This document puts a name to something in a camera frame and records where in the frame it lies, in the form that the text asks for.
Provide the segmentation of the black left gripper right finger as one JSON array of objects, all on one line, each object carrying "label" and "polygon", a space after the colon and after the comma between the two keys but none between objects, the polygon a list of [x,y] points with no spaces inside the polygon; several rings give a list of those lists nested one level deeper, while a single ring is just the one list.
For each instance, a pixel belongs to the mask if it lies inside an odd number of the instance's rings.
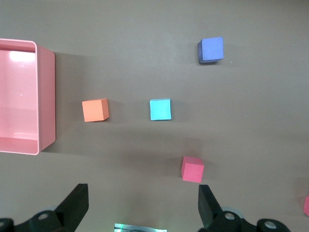
[{"label": "black left gripper right finger", "polygon": [[223,210],[208,185],[199,185],[198,211],[203,223],[198,232],[290,232],[274,219],[263,218],[252,225],[238,214]]}]

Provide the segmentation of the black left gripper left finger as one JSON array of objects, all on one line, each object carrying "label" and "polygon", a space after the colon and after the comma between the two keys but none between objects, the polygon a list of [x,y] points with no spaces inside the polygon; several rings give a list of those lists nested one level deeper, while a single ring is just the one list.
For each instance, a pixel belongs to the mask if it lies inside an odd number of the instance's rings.
[{"label": "black left gripper left finger", "polygon": [[78,184],[54,210],[41,211],[18,225],[0,218],[0,232],[75,232],[88,209],[88,184]]}]

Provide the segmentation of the light blue foam block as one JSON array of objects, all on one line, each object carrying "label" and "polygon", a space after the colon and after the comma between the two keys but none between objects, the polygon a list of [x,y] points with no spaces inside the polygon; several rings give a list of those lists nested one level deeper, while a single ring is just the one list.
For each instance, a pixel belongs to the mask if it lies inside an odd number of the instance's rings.
[{"label": "light blue foam block", "polygon": [[171,99],[151,99],[150,100],[150,119],[171,120]]}]

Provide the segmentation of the orange foam block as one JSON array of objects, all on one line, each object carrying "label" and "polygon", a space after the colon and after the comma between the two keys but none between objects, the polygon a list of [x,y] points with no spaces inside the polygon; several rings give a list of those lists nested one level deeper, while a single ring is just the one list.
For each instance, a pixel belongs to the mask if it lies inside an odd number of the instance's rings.
[{"label": "orange foam block", "polygon": [[108,99],[96,99],[82,102],[84,121],[104,121],[110,117]]}]

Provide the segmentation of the pink plastic bin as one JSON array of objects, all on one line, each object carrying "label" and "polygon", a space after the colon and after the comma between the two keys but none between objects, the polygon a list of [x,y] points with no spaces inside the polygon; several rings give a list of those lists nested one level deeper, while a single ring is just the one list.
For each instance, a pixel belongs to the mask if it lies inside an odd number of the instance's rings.
[{"label": "pink plastic bin", "polygon": [[0,152],[38,155],[56,140],[56,57],[0,38]]}]

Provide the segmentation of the purple foam block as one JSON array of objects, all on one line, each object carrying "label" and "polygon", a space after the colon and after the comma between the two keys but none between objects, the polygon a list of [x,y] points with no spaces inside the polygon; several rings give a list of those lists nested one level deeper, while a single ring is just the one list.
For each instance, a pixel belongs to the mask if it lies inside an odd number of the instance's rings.
[{"label": "purple foam block", "polygon": [[223,37],[203,38],[197,47],[199,64],[215,63],[224,58]]}]

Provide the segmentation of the brown table cover sheet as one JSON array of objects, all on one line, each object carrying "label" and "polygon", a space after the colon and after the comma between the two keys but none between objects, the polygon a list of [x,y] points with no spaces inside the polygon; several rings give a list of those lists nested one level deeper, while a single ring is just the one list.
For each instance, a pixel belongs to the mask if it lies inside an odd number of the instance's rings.
[{"label": "brown table cover sheet", "polygon": [[[199,64],[214,37],[224,58]],[[56,55],[56,141],[0,153],[1,218],[87,183],[76,232],[197,232],[198,184],[181,178],[194,156],[221,206],[309,232],[309,0],[0,0],[0,38]],[[85,122],[96,99],[110,117]],[[172,119],[152,121],[151,99],[171,99]]]}]

